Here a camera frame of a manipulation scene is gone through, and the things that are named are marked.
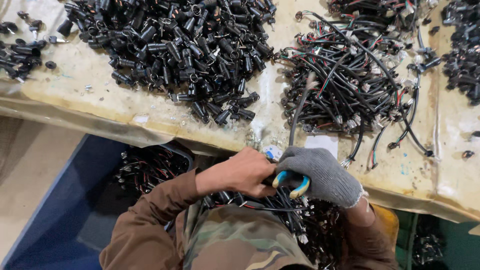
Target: bare hand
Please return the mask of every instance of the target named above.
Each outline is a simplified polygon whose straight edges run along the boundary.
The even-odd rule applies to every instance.
[[[271,164],[265,155],[251,147],[245,147],[229,160],[199,173],[195,182],[200,195],[231,190],[262,198],[273,196],[276,189],[261,184],[274,173],[276,164]]]

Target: floor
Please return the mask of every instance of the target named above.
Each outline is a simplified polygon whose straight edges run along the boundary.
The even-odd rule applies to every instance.
[[[0,262],[83,136],[0,116]]]

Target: glove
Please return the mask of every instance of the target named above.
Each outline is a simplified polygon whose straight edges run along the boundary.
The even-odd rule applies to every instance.
[[[364,193],[362,185],[324,148],[288,147],[280,158],[276,172],[294,171],[310,177],[305,195],[327,200],[346,208],[358,203]],[[283,185],[297,187],[300,179],[286,179]]]

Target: pliers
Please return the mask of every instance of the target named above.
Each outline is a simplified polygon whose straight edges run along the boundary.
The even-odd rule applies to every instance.
[[[272,187],[277,188],[285,179],[291,177],[302,177],[301,174],[294,171],[281,171],[272,182]],[[296,199],[302,196],[310,186],[310,177],[303,175],[303,181],[299,187],[290,192],[290,199]]]

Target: table surface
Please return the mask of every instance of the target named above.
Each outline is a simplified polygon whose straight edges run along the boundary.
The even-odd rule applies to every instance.
[[[323,15],[327,7],[324,1],[311,0],[277,1],[276,5],[275,32],[265,25],[270,36],[268,44],[275,47],[275,51],[295,46],[293,37],[297,33],[311,31],[308,19],[301,22],[295,19],[297,11],[309,9]],[[428,31],[433,26],[441,25],[440,11],[444,5],[446,2],[441,2],[431,13],[432,23],[421,27],[425,45],[429,44],[439,55],[450,50],[449,37],[453,28],[442,27],[434,36],[430,36]],[[45,35],[60,38],[55,30],[66,17],[62,3],[57,0],[20,0],[7,1],[0,11],[4,21],[16,22],[21,29],[15,36],[7,36],[6,41],[14,42],[18,37],[32,39],[27,25],[16,15],[19,10],[30,13],[32,18],[43,20],[46,29],[39,33],[39,38]],[[78,31],[74,31],[68,40],[68,44],[48,45],[42,51],[44,62],[52,60],[57,63],[55,70],[48,70],[44,66],[36,68],[31,73],[33,79],[26,80],[24,84],[2,80],[0,87],[6,85],[9,91],[0,91],[0,101],[9,100],[18,104],[35,101],[54,106],[82,119],[74,128],[88,127],[94,134],[96,128],[105,130],[101,124],[103,122],[92,120],[99,117],[106,120],[109,126],[107,131],[97,135],[109,137],[140,128],[145,134],[154,134],[159,138],[183,138],[232,151],[252,145],[253,142],[248,140],[251,134],[254,134],[255,146],[259,149],[268,145],[283,149],[288,144],[289,127],[280,104],[284,96],[283,89],[289,87],[288,80],[282,74],[288,67],[280,62],[268,62],[267,68],[247,83],[250,91],[260,95],[260,99],[249,107],[256,113],[255,119],[219,127],[212,121],[207,125],[201,124],[189,115],[190,109],[185,104],[173,103],[163,94],[133,91],[116,85],[110,76],[112,68],[108,65],[107,54],[92,50],[81,42]],[[397,68],[400,77],[414,79],[414,75],[406,70],[413,55],[410,52]],[[396,141],[403,131],[402,126],[395,123],[387,127],[379,143],[376,152],[379,166],[375,170],[368,169],[376,133],[367,134],[357,160],[348,171],[361,181],[371,193],[373,201],[384,206],[428,212],[455,221],[462,221],[462,217],[480,220],[480,204],[475,198],[480,191],[480,178],[477,177],[479,167],[476,166],[479,157],[474,156],[469,160],[461,158],[465,150],[480,152],[479,142],[468,139],[473,131],[480,130],[480,108],[468,106],[467,98],[458,90],[446,90],[446,81],[441,67],[422,75],[419,107],[413,124],[419,141],[434,150],[441,161],[423,156],[409,136],[402,142],[401,148],[389,150],[387,145]],[[85,85],[91,85],[91,90],[85,91]],[[56,124],[69,126],[69,119],[66,117]],[[304,132],[298,129],[295,144],[303,146],[305,139]],[[157,137],[142,136],[141,133],[130,136],[129,140],[133,144],[158,142]],[[355,136],[340,137],[339,161],[351,153],[356,140]]]

